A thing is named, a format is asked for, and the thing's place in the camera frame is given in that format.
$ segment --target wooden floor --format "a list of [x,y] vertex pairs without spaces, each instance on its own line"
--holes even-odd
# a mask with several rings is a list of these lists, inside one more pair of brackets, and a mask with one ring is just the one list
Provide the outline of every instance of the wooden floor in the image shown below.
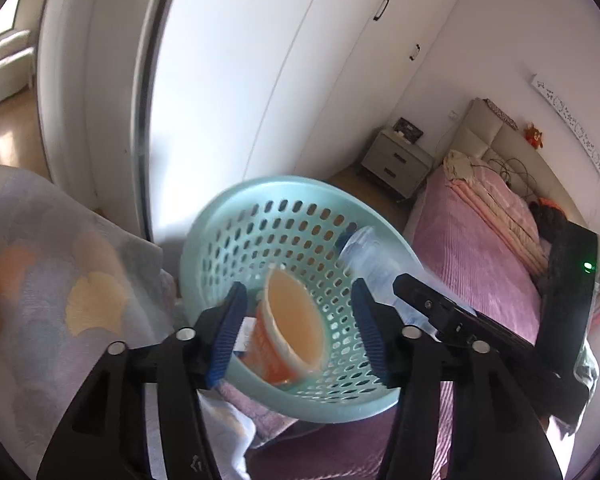
[[33,90],[24,89],[0,102],[0,164],[31,170],[51,180]]
[[345,168],[327,181],[380,213],[401,233],[409,219],[410,203],[398,201],[398,196],[389,193],[365,173],[356,171],[354,166]]

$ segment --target light green plastic basket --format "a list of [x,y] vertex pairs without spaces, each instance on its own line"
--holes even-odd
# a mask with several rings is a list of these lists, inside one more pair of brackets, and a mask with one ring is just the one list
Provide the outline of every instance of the light green plastic basket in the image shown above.
[[244,394],[284,415],[311,422],[348,422],[396,403],[397,390],[376,378],[366,359],[351,311],[354,276],[337,258],[334,244],[353,227],[373,226],[378,239],[404,247],[404,238],[371,208],[322,182],[285,176],[253,180],[216,197],[194,222],[180,263],[187,317],[217,306],[233,282],[250,302],[264,286],[269,267],[283,264],[303,282],[323,316],[330,359],[318,378],[284,389],[252,373],[235,356],[226,379]]

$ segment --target white couch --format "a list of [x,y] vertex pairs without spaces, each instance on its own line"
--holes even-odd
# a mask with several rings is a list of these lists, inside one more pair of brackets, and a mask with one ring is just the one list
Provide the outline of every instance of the white couch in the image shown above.
[[32,87],[35,48],[28,45],[28,30],[21,30],[0,40],[0,101],[25,86]]

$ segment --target orange stuffed toy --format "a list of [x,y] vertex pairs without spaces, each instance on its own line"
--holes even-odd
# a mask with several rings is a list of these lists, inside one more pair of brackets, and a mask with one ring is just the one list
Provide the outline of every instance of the orange stuffed toy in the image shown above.
[[534,149],[542,148],[542,132],[533,123],[526,127],[525,139]]

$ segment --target nightstand drawer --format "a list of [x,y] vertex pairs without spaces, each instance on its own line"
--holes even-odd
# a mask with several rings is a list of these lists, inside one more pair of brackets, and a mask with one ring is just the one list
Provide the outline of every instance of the nightstand drawer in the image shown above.
[[415,180],[421,180],[429,168],[422,161],[385,136],[378,136],[369,152],[381,153],[385,160],[392,160],[402,166],[401,173],[407,173]]
[[414,179],[404,171],[405,164],[388,158],[386,154],[379,151],[369,151],[362,161],[362,165],[405,198],[410,197],[418,187],[420,180]]

